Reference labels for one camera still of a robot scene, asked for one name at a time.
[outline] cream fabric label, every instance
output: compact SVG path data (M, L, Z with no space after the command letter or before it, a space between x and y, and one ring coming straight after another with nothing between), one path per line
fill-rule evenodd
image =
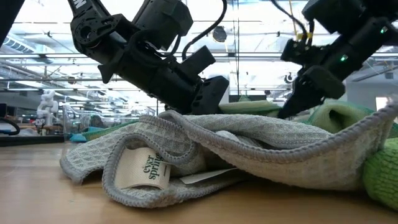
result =
M166 189L169 185L171 165L153 149L142 147L124 149L115 176L115 186L120 189L153 186Z
M201 174L193 174L193 175L189 175L189 176L185 176L185 177L181 177L180 180L184 183L184 184L194 184L197 183L199 181L203 181L221 174L224 174L228 171L231 170L235 170L237 168L232 168L232 169L223 169L223 170L216 170L216 171L211 171L211 172L204 172Z

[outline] ceiling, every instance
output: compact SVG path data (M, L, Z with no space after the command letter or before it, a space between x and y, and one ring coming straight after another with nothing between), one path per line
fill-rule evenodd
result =
M142 2L143 0L102 0L111 14L122 13L130 21L136 15ZM195 22L189 34L182 38L177 57L187 42L220 16L222 9L221 0L183 0L183 2L189 7ZM264 94L265 88L287 87L284 81L285 76L290 73L295 74L300 67L279 61L279 55L287 40L294 38L294 30L298 27L295 28L292 21L278 11L270 1L240 0L239 8L237 0L228 2L227 13L220 24L228 34L226 42L215 42L210 35L199 40L189 50L189 52L194 52L202 45L207 45L217 59L217 62L208 67L201 76L204 78L214 74L229 76L232 94L237 94L238 84L240 90L257 88L258 90L251 91L251 94L258 95ZM279 1L279 4L290 12L288 1ZM306 1L292 1L292 12L301 21L304 19L300 12L305 4ZM100 81L101 75L96 67L98 63L80 55L73 46L70 31L71 19L72 12L67 0L25 0L8 35L8 41L13 41L13 45L3 45L0 49L2 53L0 64L3 65L2 68L0 67L0 77L44 78L47 81L14 82L11 85L13 88L35 88L32 85L40 83L49 88L72 89L57 91L64 101L76 101L65 96L82 96L93 101L105 99L106 101L132 101L144 106L156 106L155 99L149 98L128 82L118 80L105 85ZM313 41L315 45L329 44L336 37L337 35L330 35L319 24L315 24ZM22 47L16 49L15 43ZM391 53L395 50L396 48L393 47L383 47L380 52ZM239 52L241 57L239 60L228 57L227 53L230 52ZM48 59L39 59L38 54L48 54ZM381 60L385 61L393 57L395 58L396 55ZM70 83L58 81L71 78L76 78L77 81ZM98 81L88 82L78 79L97 79ZM88 91L85 88L99 90Z

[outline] table surface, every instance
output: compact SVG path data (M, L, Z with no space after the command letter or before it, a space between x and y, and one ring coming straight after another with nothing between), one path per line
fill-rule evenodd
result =
M58 160L71 144L0 147L1 223L398 223L398 212L364 194L246 182L167 208L128 208L101 188L101 174L76 186Z

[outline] white tag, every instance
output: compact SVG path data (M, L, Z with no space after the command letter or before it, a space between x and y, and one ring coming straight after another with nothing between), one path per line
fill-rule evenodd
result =
M153 149L124 149L116 169L115 186L125 189L153 186L166 189L169 185L171 165Z
M181 177L180 180L184 184L194 184L196 182L203 181L203 180L215 177L217 175L224 174L225 172L228 172L228 171L231 171L231 170L235 170L235 169L237 169L237 168L216 170L216 171L205 172L205 173L201 173L201 174L193 174L193 175Z

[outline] desk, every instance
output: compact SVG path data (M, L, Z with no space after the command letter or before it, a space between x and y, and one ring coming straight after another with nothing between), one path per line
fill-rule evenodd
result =
M397 224L398 212L365 195L246 182L157 210L109 199L94 174L74 186L58 160L71 144L0 148L0 222L6 223L369 223Z

